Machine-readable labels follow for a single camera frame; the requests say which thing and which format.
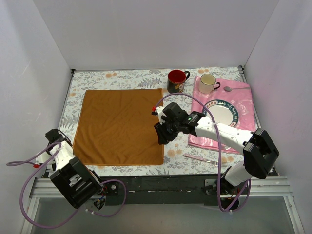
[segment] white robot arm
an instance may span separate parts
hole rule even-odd
[[[159,144],[169,143],[179,132],[217,141],[215,129],[217,124],[222,144],[237,150],[244,156],[244,161],[228,168],[223,174],[221,180],[223,194],[231,193],[234,188],[251,177],[265,179],[279,156],[268,133],[260,128],[252,132],[222,123],[213,123],[202,113],[187,114],[174,102],[165,108],[157,107],[152,115],[158,116],[159,119],[159,123],[154,126]]]
[[[50,175],[50,179],[67,201],[77,209],[94,194],[103,190],[100,178],[74,155],[70,140],[60,130],[52,129],[45,134],[45,137],[49,144],[60,142],[61,148],[56,145],[47,154],[37,157],[37,164],[44,163],[59,150],[54,158],[54,172]]]

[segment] white wall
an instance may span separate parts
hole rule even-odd
[[[281,0],[258,40],[246,76],[261,124],[275,141],[306,233],[312,233],[312,2]]]
[[[70,69],[32,0],[0,0],[0,233],[20,232],[19,195],[31,165],[7,167],[47,145]]]
[[[71,68],[244,65],[278,0],[34,0]]]

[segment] spoon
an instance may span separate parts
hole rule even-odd
[[[250,87],[244,87],[244,88],[231,88],[231,87],[229,87],[229,86],[225,86],[224,88],[223,88],[225,91],[227,91],[227,92],[230,92],[230,91],[232,91],[233,89],[250,89]]]

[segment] pink cloth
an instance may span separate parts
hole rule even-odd
[[[251,90],[242,89],[232,90],[231,92],[226,92],[223,90],[223,87],[225,86],[230,86],[231,88],[243,88],[249,87],[249,85],[243,82],[227,79],[216,80],[221,83],[221,87],[217,90],[212,91],[209,94],[203,94],[198,90],[200,77],[196,76],[193,96],[201,101],[203,104],[206,104],[207,102],[215,99],[229,102],[237,109],[238,112],[238,123],[235,127],[243,130],[255,131],[254,104]],[[202,112],[202,110],[203,107],[193,100],[192,111]],[[218,142],[193,135],[189,135],[189,145],[209,150],[218,150]],[[222,151],[226,153],[238,154],[236,150],[232,148],[228,149],[228,147],[224,147]]]

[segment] brown towel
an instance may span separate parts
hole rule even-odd
[[[74,141],[74,153],[89,165],[159,165],[158,144],[151,115],[161,89],[87,90]]]

